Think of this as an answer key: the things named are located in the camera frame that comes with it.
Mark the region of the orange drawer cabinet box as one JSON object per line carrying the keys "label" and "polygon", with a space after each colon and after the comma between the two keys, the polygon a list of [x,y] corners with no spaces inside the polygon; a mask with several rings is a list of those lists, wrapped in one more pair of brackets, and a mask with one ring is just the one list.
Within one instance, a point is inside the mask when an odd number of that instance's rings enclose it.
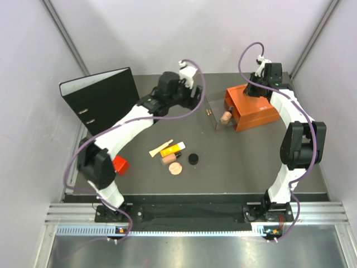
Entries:
{"label": "orange drawer cabinet box", "polygon": [[228,88],[224,104],[233,107],[231,124],[235,132],[266,125],[279,120],[278,111],[264,97],[250,97],[243,92],[246,84]]}

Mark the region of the orange yellow cosmetic tube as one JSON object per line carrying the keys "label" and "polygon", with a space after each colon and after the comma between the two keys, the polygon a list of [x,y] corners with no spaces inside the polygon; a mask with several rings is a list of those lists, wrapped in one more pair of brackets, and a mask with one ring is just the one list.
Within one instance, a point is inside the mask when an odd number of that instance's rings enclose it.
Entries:
{"label": "orange yellow cosmetic tube", "polygon": [[165,157],[165,156],[168,156],[169,154],[174,154],[176,152],[179,152],[185,148],[186,148],[186,146],[185,146],[184,142],[179,142],[173,146],[170,146],[168,148],[161,150],[160,155],[162,157]]}

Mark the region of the beige wooden spatula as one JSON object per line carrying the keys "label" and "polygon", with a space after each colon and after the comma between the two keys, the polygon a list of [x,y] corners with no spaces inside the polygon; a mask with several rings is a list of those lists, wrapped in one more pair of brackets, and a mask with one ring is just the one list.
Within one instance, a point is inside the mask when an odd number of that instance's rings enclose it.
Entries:
{"label": "beige wooden spatula", "polygon": [[151,150],[151,151],[149,152],[149,155],[150,155],[151,157],[154,157],[154,156],[155,156],[156,154],[158,154],[161,150],[167,148],[172,142],[173,142],[173,139],[170,139],[169,141],[163,143],[163,144],[160,145],[159,147],[157,147],[157,148]]}

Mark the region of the clear plastic drawer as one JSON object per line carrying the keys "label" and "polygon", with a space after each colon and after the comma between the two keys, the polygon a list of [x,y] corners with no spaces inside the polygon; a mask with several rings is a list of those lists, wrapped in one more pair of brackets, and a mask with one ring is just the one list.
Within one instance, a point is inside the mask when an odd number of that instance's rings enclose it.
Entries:
{"label": "clear plastic drawer", "polygon": [[220,118],[223,113],[232,105],[226,104],[224,97],[205,97],[204,100],[205,110],[210,118],[215,130],[221,128],[230,127],[235,125],[234,116],[230,119],[227,125],[223,125],[220,122]]}

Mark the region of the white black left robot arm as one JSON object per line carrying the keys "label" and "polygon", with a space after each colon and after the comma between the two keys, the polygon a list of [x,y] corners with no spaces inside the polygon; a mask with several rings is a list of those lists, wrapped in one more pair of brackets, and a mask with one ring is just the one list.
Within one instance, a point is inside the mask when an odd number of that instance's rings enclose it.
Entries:
{"label": "white black left robot arm", "polygon": [[196,73],[192,66],[183,67],[178,73],[164,72],[150,94],[142,97],[113,127],[81,141],[77,169],[108,208],[107,215],[112,220],[121,221],[127,213],[124,197],[115,183],[115,158],[139,133],[166,119],[171,107],[194,111],[200,106],[204,89],[194,86]]}

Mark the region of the pink round compact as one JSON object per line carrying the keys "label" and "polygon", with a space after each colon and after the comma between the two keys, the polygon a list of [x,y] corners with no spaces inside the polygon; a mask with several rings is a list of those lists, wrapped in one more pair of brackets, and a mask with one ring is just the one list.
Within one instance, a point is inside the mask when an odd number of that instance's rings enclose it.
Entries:
{"label": "pink round compact", "polygon": [[178,175],[182,172],[182,165],[178,162],[173,162],[169,165],[168,170],[172,175]]}

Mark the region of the clear foundation bottle black cap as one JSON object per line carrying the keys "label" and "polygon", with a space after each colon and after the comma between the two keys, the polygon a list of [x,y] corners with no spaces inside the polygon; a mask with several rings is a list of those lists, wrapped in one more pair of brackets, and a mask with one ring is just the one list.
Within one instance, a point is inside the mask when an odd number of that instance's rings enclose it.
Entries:
{"label": "clear foundation bottle black cap", "polygon": [[223,124],[223,125],[227,125],[230,121],[230,119],[232,118],[232,115],[233,115],[233,110],[234,110],[234,107],[233,106],[230,106],[224,113],[223,115],[221,116],[220,118],[220,122]]}

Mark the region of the tan foundation bottle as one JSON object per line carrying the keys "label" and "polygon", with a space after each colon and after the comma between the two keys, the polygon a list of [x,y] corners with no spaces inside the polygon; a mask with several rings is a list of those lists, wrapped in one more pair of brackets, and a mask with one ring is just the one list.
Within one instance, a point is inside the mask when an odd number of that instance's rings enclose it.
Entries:
{"label": "tan foundation bottle", "polygon": [[161,164],[163,166],[171,164],[171,163],[175,162],[179,157],[181,157],[181,155],[182,155],[181,152],[169,154],[161,159]]}

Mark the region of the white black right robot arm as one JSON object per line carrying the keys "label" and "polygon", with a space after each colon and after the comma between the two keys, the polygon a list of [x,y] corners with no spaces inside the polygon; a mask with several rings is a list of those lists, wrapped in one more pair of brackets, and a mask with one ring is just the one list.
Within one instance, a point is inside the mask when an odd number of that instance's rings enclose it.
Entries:
{"label": "white black right robot arm", "polygon": [[279,155],[282,166],[258,207],[244,207],[248,222],[273,221],[288,213],[291,195],[307,171],[322,160],[327,127],[302,109],[292,88],[282,82],[282,64],[259,59],[244,94],[264,97],[278,112],[286,127]]}

